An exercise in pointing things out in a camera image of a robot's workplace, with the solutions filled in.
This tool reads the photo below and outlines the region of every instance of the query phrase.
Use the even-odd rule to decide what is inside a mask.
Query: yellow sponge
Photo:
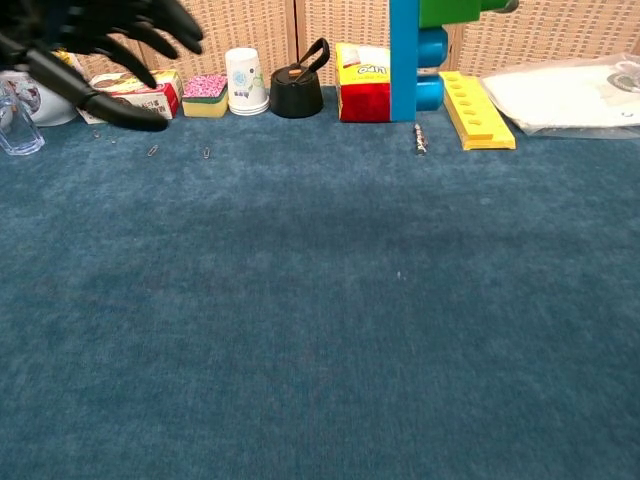
[[[187,117],[220,118],[229,104],[227,78],[224,75],[199,75],[189,80],[182,98]]]

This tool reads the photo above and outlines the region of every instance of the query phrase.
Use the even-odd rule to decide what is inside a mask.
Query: wicker screen
[[[483,75],[507,65],[630,52],[640,37],[640,0],[520,0],[510,15],[470,23],[459,69]]]
[[[180,52],[178,60],[169,60],[143,47],[147,63],[153,68],[175,68],[185,80],[193,75],[224,73],[227,50],[253,47],[258,50],[268,84],[276,68],[292,61],[289,49],[293,42],[295,51],[295,34],[288,32],[286,1],[183,0],[182,3],[205,32],[204,53],[193,55],[178,47],[173,39],[169,41]]]
[[[335,83],[335,44],[389,46],[389,0],[297,1],[300,55],[320,37],[331,45],[332,60],[318,73],[323,85]]]

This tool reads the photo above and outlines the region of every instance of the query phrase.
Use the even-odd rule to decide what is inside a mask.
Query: paper cup
[[[225,54],[229,110],[238,115],[256,115],[269,107],[258,52],[233,48]]]

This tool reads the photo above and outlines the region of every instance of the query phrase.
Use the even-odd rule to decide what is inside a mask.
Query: kettle handle
[[[298,65],[302,64],[302,62],[307,60],[311,55],[318,53],[320,50],[322,50],[322,55],[320,55],[315,62],[309,65],[309,71],[315,72],[317,70],[320,70],[327,64],[327,62],[331,58],[331,49],[329,48],[329,42],[327,42],[324,38],[319,38],[313,45],[311,45],[311,48],[300,59]]]

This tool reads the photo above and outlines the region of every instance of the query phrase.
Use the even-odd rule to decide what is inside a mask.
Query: black kettle
[[[309,67],[302,66],[305,60],[320,50],[322,55],[315,62]],[[269,91],[271,111],[284,118],[305,118],[320,112],[324,100],[316,72],[326,65],[329,58],[329,43],[320,38],[299,62],[273,72]]]

